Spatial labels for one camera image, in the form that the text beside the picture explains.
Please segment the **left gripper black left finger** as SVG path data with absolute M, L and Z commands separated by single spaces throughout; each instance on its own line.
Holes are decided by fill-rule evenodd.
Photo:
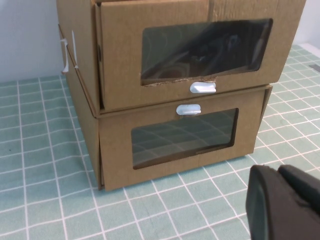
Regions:
M 245 202 L 253 240 L 318 240 L 320 213 L 275 170 L 253 165 Z

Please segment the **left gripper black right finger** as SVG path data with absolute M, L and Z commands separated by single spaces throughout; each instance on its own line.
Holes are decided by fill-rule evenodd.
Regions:
M 320 212 L 320 180 L 293 165 L 277 170 L 294 191 L 316 212 Z

